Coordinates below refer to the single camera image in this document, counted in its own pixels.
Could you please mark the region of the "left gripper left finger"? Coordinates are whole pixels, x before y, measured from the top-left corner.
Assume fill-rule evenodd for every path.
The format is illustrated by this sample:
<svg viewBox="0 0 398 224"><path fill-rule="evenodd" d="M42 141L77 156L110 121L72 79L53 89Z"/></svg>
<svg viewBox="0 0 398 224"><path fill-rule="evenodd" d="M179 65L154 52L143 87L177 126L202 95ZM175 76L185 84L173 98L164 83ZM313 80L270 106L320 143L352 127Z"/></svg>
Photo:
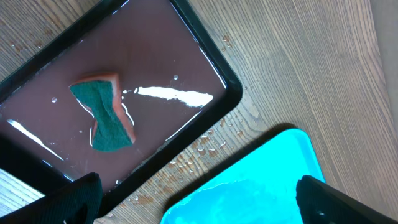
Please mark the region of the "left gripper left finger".
<svg viewBox="0 0 398 224"><path fill-rule="evenodd" d="M1 217L1 223L93 223L102 198L101 179L92 172Z"/></svg>

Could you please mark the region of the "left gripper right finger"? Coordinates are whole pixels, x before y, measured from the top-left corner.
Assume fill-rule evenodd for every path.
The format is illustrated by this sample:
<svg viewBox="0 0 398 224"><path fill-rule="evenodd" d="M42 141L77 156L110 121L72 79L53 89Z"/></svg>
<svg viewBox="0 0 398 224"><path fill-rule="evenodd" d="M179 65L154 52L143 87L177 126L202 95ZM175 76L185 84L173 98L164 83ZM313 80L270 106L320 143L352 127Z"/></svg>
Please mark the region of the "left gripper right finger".
<svg viewBox="0 0 398 224"><path fill-rule="evenodd" d="M394 220L310 176L296 186L296 202L304 224L397 224Z"/></svg>

